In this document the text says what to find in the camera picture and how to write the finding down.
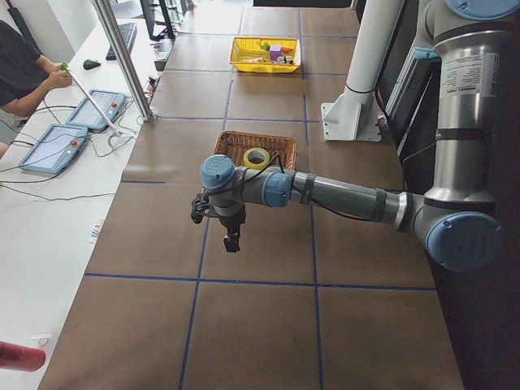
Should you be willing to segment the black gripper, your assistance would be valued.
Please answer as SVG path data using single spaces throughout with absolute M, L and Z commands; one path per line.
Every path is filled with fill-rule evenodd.
M 227 229 L 227 234 L 223 238 L 224 247 L 229 253 L 237 253 L 240 249 L 240 227 L 245 223 L 246 211 L 239 210 L 229 216 L 219 216 L 219 222 Z

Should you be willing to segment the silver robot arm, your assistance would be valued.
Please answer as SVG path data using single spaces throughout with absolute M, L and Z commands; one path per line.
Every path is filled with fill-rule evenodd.
M 440 95 L 432 187 L 423 195 L 393 193 L 282 167 L 237 167 L 216 154 L 201 165 L 203 190 L 192 203 L 193 222 L 217 218 L 229 252 L 239 250 L 249 203 L 283 207 L 315 204 L 337 215 L 392 223 L 412 232 L 432 260 L 451 271 L 475 271 L 502 249 L 491 216 L 485 141 L 492 127 L 500 52 L 512 32 L 516 1 L 421 1 L 411 54 L 438 60 Z

